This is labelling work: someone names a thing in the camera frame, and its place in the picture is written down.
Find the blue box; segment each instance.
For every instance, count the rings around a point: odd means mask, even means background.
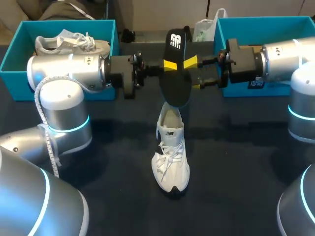
[[[0,66],[0,76],[15,101],[33,101],[34,94],[28,86],[27,62],[35,51],[37,36],[52,38],[63,29],[78,32],[97,40],[111,43],[110,56],[119,54],[119,41],[114,20],[24,21],[19,25]],[[113,100],[115,89],[86,94],[87,100]]]
[[[263,45],[315,36],[315,24],[308,16],[221,18],[217,21],[214,51],[225,49],[227,39],[237,38],[239,45]],[[265,83],[261,89],[248,89],[248,82],[223,88],[225,97],[284,96],[290,85]]]

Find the dark tabletop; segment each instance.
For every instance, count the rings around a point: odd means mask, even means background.
[[[163,48],[122,45],[122,53],[141,50],[145,59],[157,59]],[[188,45],[187,56],[211,48]],[[207,73],[216,75],[213,68]],[[2,81],[0,101],[0,135],[40,123],[35,105],[14,102]],[[156,78],[146,80],[135,100],[87,103],[93,142],[61,159],[61,179],[88,202],[88,235],[279,236],[278,200],[302,171],[287,133],[287,97],[226,99],[215,87],[193,90],[181,109],[190,180],[178,200],[160,191],[151,169],[162,105]]]

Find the wall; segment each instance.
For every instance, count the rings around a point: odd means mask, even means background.
[[[111,0],[119,28],[135,31],[194,27],[205,18],[207,0]],[[211,0],[209,19],[225,8],[231,17],[298,15],[303,0]],[[315,0],[306,0],[303,14],[315,15]]]
[[[305,0],[301,9],[301,15],[313,16],[315,15],[315,0]]]

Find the white sneaker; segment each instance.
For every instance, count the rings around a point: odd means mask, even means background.
[[[108,42],[102,40],[94,40],[86,33],[72,33],[63,30],[54,38],[44,38],[38,36],[35,40],[35,48],[37,55],[67,55],[67,54],[101,54],[105,58],[110,53]]]
[[[152,158],[152,170],[165,192],[182,192],[188,185],[184,124],[178,109],[164,103],[157,122],[158,150]]]

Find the new balance logo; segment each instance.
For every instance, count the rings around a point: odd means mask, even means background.
[[[171,45],[175,48],[180,49],[181,48],[181,36],[173,33],[171,35]]]

